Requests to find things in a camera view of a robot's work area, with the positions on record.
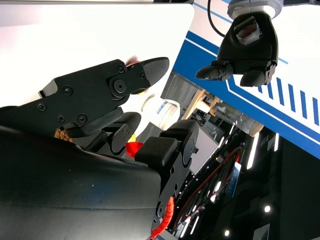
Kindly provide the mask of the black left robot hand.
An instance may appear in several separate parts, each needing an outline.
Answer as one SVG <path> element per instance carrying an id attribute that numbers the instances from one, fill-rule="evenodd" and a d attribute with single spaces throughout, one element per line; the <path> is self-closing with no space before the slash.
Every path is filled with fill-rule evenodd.
<path id="1" fill-rule="evenodd" d="M 235 18 L 220 45 L 216 60 L 198 70 L 195 77 L 225 81 L 241 75 L 240 86 L 268 85 L 278 65 L 278 38 L 265 12 Z"/>

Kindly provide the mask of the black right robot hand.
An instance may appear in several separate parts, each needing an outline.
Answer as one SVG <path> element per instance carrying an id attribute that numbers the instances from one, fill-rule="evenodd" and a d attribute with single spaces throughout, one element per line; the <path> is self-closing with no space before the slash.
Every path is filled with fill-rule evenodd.
<path id="1" fill-rule="evenodd" d="M 153 240 L 169 225 L 199 128 L 179 120 L 124 159 L 141 115 L 131 95 L 167 57 L 119 59 L 54 78 L 40 99 L 0 110 L 3 240 Z"/>

